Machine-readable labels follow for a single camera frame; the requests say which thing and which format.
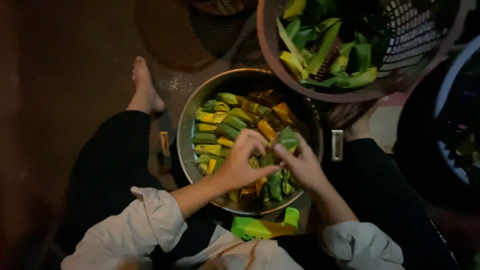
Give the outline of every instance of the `green plastic item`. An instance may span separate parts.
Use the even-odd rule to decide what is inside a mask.
[[[270,239],[281,235],[295,235],[299,225],[300,212],[287,207],[282,223],[263,221],[254,218],[234,217],[231,232],[243,239]]]

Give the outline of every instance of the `pot handle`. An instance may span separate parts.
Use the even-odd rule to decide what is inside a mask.
[[[343,160],[343,130],[332,130],[332,161]]]

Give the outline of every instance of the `person's left hand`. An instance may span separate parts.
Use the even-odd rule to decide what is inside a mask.
[[[267,141],[258,132],[243,129],[222,166],[212,176],[218,184],[225,185],[227,191],[242,188],[255,182],[260,177],[267,176],[280,170],[279,166],[271,165],[260,169],[253,169],[248,159],[257,150],[265,155]]]

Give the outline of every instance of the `rolled-up sleeve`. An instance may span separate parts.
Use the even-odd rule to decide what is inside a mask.
[[[347,221],[323,230],[326,252],[342,269],[401,270],[402,249],[372,223]]]
[[[132,187],[137,196],[122,213],[94,225],[67,256],[63,270],[105,270],[128,261],[141,269],[151,263],[145,256],[156,245],[172,250],[187,229],[175,198],[154,188]]]

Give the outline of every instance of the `black pants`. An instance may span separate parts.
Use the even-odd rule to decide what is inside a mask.
[[[121,213],[135,198],[132,186],[162,189],[147,170],[150,117],[139,111],[124,111],[106,120],[80,152],[66,194],[66,213],[56,242],[71,254],[85,232],[111,215]],[[326,171],[331,181],[361,221],[372,222],[403,250],[409,269],[457,269],[449,249],[416,197],[371,139],[345,145],[348,170]],[[351,175],[342,174],[349,171]],[[167,254],[158,246],[150,258],[168,268],[209,244],[215,224],[201,215],[186,220],[187,231]],[[335,267],[313,235],[277,237],[292,258],[305,269]]]

